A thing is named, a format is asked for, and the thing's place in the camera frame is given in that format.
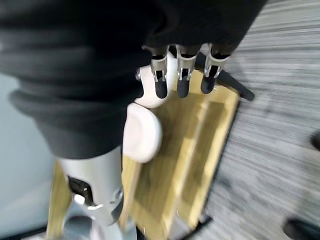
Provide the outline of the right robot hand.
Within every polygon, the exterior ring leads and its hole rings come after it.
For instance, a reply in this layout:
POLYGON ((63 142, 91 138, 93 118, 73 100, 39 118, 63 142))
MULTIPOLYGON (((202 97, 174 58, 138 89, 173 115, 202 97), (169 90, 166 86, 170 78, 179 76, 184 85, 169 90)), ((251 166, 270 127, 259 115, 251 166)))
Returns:
POLYGON ((0 71, 10 101, 34 120, 82 208, 100 224, 123 209, 127 107, 143 93, 137 70, 175 45, 211 59, 238 47, 264 0, 3 0, 0 71))

